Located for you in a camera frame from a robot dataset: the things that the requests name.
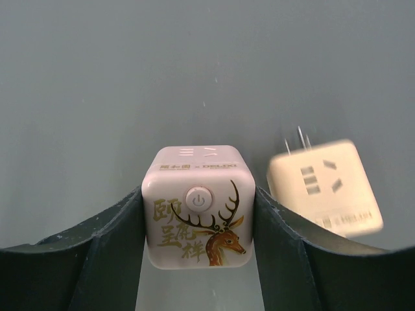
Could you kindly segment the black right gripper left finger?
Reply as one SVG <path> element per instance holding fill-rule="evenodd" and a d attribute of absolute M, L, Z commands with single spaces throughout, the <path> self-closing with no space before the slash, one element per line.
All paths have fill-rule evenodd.
<path fill-rule="evenodd" d="M 144 246 L 135 189 L 69 229 L 1 249 L 1 309 L 135 310 Z"/>

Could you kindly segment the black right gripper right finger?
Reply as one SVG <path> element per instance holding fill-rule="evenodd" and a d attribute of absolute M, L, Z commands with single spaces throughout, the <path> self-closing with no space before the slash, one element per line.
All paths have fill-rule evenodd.
<path fill-rule="evenodd" d="M 338 236 L 256 188 L 254 246 L 266 310 L 413 310 L 414 248 Z"/>

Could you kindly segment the orange cube plug adapter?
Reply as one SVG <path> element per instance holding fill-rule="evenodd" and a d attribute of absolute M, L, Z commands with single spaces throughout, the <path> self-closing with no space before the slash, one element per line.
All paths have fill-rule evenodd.
<path fill-rule="evenodd" d="M 273 156 L 267 168 L 271 197 L 308 221 L 343 237 L 379 232 L 384 222 L 355 144 L 349 139 Z"/>

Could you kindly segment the light pink deer cube plug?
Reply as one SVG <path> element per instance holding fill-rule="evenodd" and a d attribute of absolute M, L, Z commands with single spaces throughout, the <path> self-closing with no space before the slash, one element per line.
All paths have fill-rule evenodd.
<path fill-rule="evenodd" d="M 235 147 L 164 147 L 141 193 L 153 266 L 236 268 L 250 260 L 255 181 Z"/>

